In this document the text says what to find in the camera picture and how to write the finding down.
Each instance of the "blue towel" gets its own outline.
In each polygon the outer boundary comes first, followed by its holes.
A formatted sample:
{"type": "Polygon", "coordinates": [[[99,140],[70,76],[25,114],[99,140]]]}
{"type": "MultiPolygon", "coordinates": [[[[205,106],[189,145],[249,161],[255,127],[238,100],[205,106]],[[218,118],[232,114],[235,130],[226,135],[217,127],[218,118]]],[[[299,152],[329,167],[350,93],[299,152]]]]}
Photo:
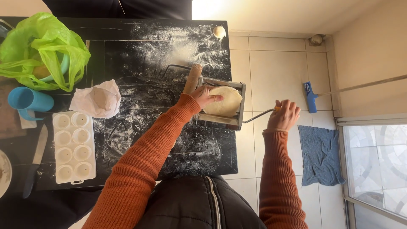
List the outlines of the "blue towel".
{"type": "Polygon", "coordinates": [[[345,183],[339,161],[339,131],[312,126],[298,129],[304,160],[302,186],[316,182],[326,186],[345,183]]]}

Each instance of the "green plastic bag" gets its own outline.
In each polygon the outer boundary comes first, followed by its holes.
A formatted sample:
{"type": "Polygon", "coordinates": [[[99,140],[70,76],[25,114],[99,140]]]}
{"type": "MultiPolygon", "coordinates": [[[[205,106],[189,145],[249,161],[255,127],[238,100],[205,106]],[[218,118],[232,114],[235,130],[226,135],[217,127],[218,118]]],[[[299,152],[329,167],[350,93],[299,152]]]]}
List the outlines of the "green plastic bag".
{"type": "Polygon", "coordinates": [[[75,82],[82,79],[90,53],[81,37],[70,31],[49,13],[37,13],[18,23],[7,34],[0,46],[0,76],[16,78],[34,90],[72,91],[75,82]],[[57,53],[69,55],[68,78],[64,78],[57,53]],[[35,60],[38,52],[42,62],[35,60]],[[45,64],[53,81],[43,82],[32,73],[36,66],[45,64]]]}

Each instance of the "blue mug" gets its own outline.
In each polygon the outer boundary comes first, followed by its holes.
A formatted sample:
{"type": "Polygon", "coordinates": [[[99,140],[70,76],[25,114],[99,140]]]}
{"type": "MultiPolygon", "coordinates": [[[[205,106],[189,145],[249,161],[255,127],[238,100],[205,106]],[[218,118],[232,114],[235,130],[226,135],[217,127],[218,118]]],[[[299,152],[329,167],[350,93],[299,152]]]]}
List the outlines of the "blue mug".
{"type": "Polygon", "coordinates": [[[33,118],[27,110],[45,112],[54,106],[54,99],[51,96],[26,87],[13,89],[7,101],[12,108],[18,110],[21,117],[29,121],[43,120],[43,118],[33,118]]]}

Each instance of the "white paper bag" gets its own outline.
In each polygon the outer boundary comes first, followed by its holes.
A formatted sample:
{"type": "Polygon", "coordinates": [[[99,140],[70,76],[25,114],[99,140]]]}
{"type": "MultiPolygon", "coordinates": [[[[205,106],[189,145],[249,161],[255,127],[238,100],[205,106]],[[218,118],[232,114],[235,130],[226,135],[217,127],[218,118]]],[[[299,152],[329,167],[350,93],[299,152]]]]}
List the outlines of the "white paper bag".
{"type": "Polygon", "coordinates": [[[119,112],[120,92],[114,79],[91,88],[76,89],[70,110],[94,118],[111,118],[119,112]]]}

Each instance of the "orange knit sleeve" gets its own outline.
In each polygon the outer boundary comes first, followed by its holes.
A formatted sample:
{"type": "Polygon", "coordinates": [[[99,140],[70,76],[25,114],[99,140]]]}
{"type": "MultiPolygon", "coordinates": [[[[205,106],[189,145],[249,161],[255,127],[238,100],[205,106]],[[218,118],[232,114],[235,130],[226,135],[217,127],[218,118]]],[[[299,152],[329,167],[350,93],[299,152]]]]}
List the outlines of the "orange knit sleeve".
{"type": "Polygon", "coordinates": [[[267,228],[308,229],[288,157],[288,133],[264,131],[259,217],[267,228]]]}
{"type": "Polygon", "coordinates": [[[112,168],[83,229],[133,228],[143,216],[155,180],[182,127],[201,110],[190,95],[162,114],[112,168]]]}

